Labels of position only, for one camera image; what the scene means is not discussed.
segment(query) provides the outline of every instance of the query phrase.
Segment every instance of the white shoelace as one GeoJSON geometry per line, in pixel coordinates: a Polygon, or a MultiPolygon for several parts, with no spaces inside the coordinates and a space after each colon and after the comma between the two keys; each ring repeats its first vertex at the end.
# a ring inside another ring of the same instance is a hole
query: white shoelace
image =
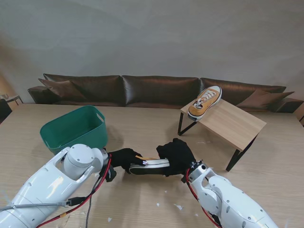
{"type": "Polygon", "coordinates": [[[215,92],[211,90],[207,90],[205,94],[194,104],[196,108],[202,108],[201,103],[208,101],[209,99],[213,98],[216,95],[215,92]]]}

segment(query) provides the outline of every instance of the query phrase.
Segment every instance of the red cable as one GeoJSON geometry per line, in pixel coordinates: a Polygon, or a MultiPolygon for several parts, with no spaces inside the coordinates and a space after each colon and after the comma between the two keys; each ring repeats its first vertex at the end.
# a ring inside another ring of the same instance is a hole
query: red cable
{"type": "Polygon", "coordinates": [[[77,207],[74,207],[73,209],[68,210],[67,212],[62,213],[61,215],[57,215],[56,217],[54,217],[54,218],[52,218],[52,219],[50,219],[50,220],[48,220],[48,221],[45,221],[45,222],[41,223],[41,224],[38,225],[36,228],[39,228],[39,227],[41,227],[41,226],[43,226],[43,225],[45,225],[45,224],[47,224],[47,223],[53,222],[53,221],[55,221],[55,220],[57,220],[57,219],[59,219],[59,218],[61,218],[61,217],[64,217],[64,216],[66,216],[67,214],[69,214],[69,213],[71,213],[71,212],[77,210],[77,209],[80,208],[82,205],[84,205],[84,204],[92,197],[92,195],[93,195],[95,192],[97,192],[97,190],[100,188],[101,184],[104,182],[104,180],[105,180],[105,178],[106,178],[106,176],[107,176],[107,173],[108,173],[108,171],[109,171],[109,169],[110,169],[110,165],[111,165],[111,161],[112,161],[112,155],[111,155],[111,154],[109,154],[109,157],[110,157],[110,158],[109,158],[109,162],[108,162],[108,165],[107,165],[107,167],[106,167],[106,169],[105,169],[105,171],[104,171],[104,176],[102,177],[102,179],[101,179],[99,185],[97,186],[97,188],[95,189],[95,191],[94,191],[94,192],[91,192],[85,201],[83,201],[83,202],[82,202],[81,204],[79,204],[77,207]]]}
{"type": "MultiPolygon", "coordinates": [[[[186,183],[187,183],[187,185],[188,185],[188,187],[189,187],[189,189],[190,189],[190,191],[191,191],[191,193],[192,193],[192,195],[194,196],[194,198],[198,201],[198,196],[195,194],[195,192],[193,191],[193,188],[191,187],[191,185],[190,185],[190,183],[189,183],[189,180],[188,180],[188,175],[189,175],[189,171],[190,171],[190,169],[188,169],[187,170],[187,172],[186,172],[186,183]]],[[[218,227],[218,228],[222,228],[222,227],[220,227],[209,215],[208,215],[208,213],[205,211],[205,209],[202,207],[202,209],[203,209],[203,212],[205,213],[205,215],[210,219],[210,221],[216,226],[216,227],[218,227]]]]}

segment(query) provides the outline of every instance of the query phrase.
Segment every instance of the white wall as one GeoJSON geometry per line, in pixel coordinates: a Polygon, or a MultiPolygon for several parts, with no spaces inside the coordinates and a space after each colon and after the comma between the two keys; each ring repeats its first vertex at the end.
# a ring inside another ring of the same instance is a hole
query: white wall
{"type": "Polygon", "coordinates": [[[203,76],[304,99],[304,1],[2,0],[0,73],[25,102],[43,73],[203,76]]]}

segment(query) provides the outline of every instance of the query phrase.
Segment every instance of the basket handle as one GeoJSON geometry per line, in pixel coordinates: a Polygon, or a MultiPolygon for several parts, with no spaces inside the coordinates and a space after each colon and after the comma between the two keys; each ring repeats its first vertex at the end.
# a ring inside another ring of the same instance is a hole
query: basket handle
{"type": "Polygon", "coordinates": [[[105,122],[105,116],[98,109],[96,109],[96,115],[102,122],[105,122]]]}

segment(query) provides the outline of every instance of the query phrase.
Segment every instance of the orange canvas shoe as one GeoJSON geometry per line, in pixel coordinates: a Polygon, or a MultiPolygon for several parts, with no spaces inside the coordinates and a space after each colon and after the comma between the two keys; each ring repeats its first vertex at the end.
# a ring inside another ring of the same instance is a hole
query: orange canvas shoe
{"type": "Polygon", "coordinates": [[[188,117],[193,121],[200,120],[206,111],[216,105],[222,97],[219,86],[211,86],[201,92],[195,102],[188,109],[188,117]]]}

